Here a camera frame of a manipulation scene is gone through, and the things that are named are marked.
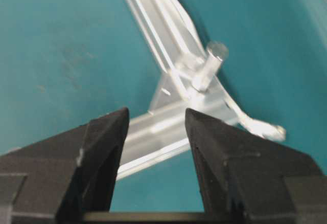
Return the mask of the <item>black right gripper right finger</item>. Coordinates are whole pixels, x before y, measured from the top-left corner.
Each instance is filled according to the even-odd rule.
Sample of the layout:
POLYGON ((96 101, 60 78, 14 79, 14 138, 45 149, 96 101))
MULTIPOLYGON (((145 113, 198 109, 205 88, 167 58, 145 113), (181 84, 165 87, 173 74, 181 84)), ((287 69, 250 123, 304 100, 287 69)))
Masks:
POLYGON ((190 108, 185 128, 206 213, 240 223, 326 223, 326 176, 310 155, 190 108))

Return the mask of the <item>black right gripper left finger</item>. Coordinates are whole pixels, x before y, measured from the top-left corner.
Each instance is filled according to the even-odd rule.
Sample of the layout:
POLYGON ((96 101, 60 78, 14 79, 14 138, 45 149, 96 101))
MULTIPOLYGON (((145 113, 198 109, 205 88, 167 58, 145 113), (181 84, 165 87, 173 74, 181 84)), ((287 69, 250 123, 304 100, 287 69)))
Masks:
POLYGON ((65 223, 110 209, 129 110, 1 156, 1 223, 65 223))

